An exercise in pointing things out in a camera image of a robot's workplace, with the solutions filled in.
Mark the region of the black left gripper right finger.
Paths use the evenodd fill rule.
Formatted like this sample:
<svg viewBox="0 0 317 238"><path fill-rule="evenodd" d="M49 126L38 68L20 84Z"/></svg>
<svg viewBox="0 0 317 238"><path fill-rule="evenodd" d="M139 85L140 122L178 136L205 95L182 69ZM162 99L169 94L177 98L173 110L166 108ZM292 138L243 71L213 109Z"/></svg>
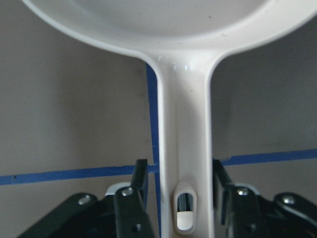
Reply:
<svg viewBox="0 0 317 238"><path fill-rule="evenodd" d="M234 183L221 161L212 162L217 238L315 238L317 206L291 192L265 199L249 184Z"/></svg>

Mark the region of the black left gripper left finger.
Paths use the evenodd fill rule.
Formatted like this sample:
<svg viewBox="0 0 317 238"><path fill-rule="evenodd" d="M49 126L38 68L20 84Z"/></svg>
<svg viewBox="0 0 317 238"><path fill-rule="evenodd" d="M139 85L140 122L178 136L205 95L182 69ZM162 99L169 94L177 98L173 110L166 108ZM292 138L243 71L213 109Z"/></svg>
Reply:
<svg viewBox="0 0 317 238"><path fill-rule="evenodd" d="M20 234L21 238L153 238L146 213L148 161L136 161L129 186L99 200L76 193Z"/></svg>

